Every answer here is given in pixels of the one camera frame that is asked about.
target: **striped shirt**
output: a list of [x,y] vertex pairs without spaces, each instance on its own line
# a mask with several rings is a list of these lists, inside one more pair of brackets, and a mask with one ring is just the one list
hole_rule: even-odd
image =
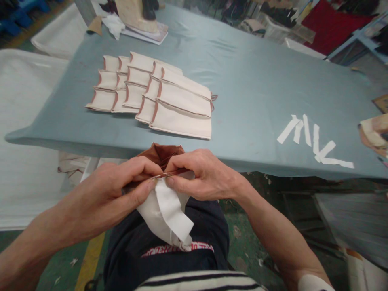
[[[267,289],[242,272],[196,271],[152,277],[142,283],[136,291],[228,291]],[[314,275],[304,275],[298,291],[335,291],[324,280]]]

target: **cutting table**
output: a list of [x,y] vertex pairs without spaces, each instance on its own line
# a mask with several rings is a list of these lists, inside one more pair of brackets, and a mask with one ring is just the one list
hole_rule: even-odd
[[[174,6],[166,5],[156,16],[169,26],[160,46],[125,35],[116,41],[105,27],[102,37],[85,35],[35,121],[6,140],[108,158],[131,158],[153,142],[181,144],[185,151],[208,148],[240,172],[387,177],[388,169],[358,135],[361,120],[380,114],[365,76]],[[103,55],[129,56],[130,51],[179,67],[218,95],[210,141],[151,130],[133,115],[84,108],[93,97]],[[303,131],[300,144],[293,142],[293,134],[278,143],[292,114],[307,115],[311,135],[314,123],[319,125],[320,149],[335,142],[328,158],[353,162],[355,168],[318,163]]]

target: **dark pants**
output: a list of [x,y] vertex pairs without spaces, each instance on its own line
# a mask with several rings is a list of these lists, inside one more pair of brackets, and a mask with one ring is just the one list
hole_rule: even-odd
[[142,255],[166,243],[156,237],[139,212],[129,214],[112,231],[104,266],[105,290],[134,290],[154,276],[199,270],[227,270],[229,231],[217,201],[190,198],[185,214],[194,222],[193,242],[211,245],[211,249],[191,252],[173,251]]

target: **red fabric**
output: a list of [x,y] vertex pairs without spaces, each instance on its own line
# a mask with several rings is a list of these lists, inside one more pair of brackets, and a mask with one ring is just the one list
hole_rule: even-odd
[[314,42],[304,45],[324,55],[339,47],[355,30],[373,19],[372,16],[358,16],[337,12],[326,0],[320,0],[302,21],[307,28],[316,32]]

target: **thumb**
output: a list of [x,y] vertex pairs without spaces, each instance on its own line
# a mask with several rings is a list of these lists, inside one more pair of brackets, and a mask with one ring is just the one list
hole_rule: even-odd
[[195,194],[197,191],[197,180],[187,180],[183,177],[179,176],[171,176],[166,178],[166,183],[170,188],[173,188],[175,191],[179,193],[185,193],[190,196]]

